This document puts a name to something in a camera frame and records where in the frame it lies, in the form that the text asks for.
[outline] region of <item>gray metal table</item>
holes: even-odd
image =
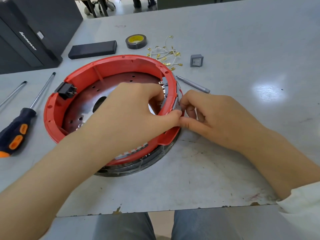
[[[20,154],[0,160],[0,190],[39,161],[55,143],[43,123],[46,98],[77,68],[99,57],[70,60],[72,45],[117,40],[117,54],[146,55],[147,47],[173,46],[184,64],[177,75],[212,94],[233,96],[264,125],[320,163],[320,0],[246,0],[85,20],[66,48],[59,68],[0,76],[0,100],[19,83],[25,88],[0,109],[0,130],[29,106],[53,71],[57,73]],[[126,48],[125,39],[145,34],[148,45]],[[203,67],[188,66],[191,54]],[[183,92],[191,89],[181,83]],[[266,180],[240,154],[183,131],[155,165],[129,176],[92,176],[67,199],[58,216],[146,212],[274,204]]]

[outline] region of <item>screwdriver handle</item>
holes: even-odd
[[[0,158],[9,157],[19,149],[36,114],[33,109],[23,108],[20,115],[0,132]]]

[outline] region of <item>hole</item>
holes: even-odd
[[[101,98],[98,99],[98,101],[96,101],[96,103],[94,104],[94,107],[92,109],[92,112],[96,112],[96,110],[100,107],[100,105],[103,103],[104,100],[106,100],[106,96],[103,96]]]

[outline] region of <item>jeans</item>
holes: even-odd
[[[93,240],[156,240],[147,212],[105,215]],[[171,240],[241,240],[224,208],[176,210]]]

